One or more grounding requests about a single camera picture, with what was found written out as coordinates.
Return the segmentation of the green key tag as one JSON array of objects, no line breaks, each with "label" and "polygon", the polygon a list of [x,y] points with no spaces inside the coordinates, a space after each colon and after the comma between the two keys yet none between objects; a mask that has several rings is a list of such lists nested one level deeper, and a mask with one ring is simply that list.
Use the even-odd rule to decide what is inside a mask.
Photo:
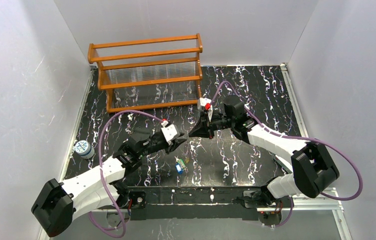
[{"label": "green key tag", "polygon": [[183,159],[178,159],[178,163],[179,163],[181,166],[186,166],[186,162],[185,162]]}]

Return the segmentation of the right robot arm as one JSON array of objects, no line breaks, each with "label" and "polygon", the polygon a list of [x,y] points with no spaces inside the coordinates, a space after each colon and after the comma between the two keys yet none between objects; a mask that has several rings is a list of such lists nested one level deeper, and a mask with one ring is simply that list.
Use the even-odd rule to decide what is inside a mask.
[{"label": "right robot arm", "polygon": [[267,202],[299,194],[315,198],[340,176],[323,144],[284,138],[281,133],[260,126],[247,115],[244,104],[235,95],[224,99],[224,113],[213,111],[208,98],[200,98],[197,106],[200,117],[189,137],[212,139],[217,130],[230,129],[237,139],[264,148],[291,164],[292,173],[276,177],[261,187],[261,197]]}]

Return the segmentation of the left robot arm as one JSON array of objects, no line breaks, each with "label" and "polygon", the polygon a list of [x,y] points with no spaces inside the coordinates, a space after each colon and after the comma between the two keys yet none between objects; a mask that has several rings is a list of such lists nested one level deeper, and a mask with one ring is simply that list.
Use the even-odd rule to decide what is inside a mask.
[{"label": "left robot arm", "polygon": [[184,142],[186,138],[182,133],[171,142],[166,141],[161,131],[153,135],[134,133],[102,166],[62,182],[55,178],[47,181],[32,205],[31,213],[46,234],[55,237],[78,217],[124,198],[123,190],[113,187],[116,181],[138,170],[143,157],[161,150],[169,154]]}]

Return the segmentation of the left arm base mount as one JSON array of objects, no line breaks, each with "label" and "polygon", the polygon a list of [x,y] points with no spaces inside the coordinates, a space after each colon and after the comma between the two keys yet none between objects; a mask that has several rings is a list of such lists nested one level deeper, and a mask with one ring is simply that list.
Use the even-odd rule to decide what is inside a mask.
[{"label": "left arm base mount", "polygon": [[[126,193],[123,194],[123,197],[121,197],[118,193],[118,191],[115,188],[109,189],[111,195],[114,197],[116,203],[118,206],[126,210],[130,205],[130,209],[143,209],[146,205],[146,191],[133,188],[129,189]],[[113,209],[114,205],[109,198],[108,194],[106,193],[106,190],[104,188],[96,191],[94,193],[95,197],[98,197],[99,203],[97,204],[98,209]]]}]

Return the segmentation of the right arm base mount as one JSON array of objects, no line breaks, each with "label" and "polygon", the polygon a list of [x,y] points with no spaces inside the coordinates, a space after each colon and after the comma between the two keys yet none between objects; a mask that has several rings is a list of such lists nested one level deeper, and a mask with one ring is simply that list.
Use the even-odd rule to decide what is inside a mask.
[{"label": "right arm base mount", "polygon": [[277,223],[282,222],[282,211],[290,211],[294,206],[291,197],[274,198],[267,190],[261,188],[245,190],[232,202],[240,204],[246,209],[266,208],[268,210],[259,211],[260,220],[276,221]]}]

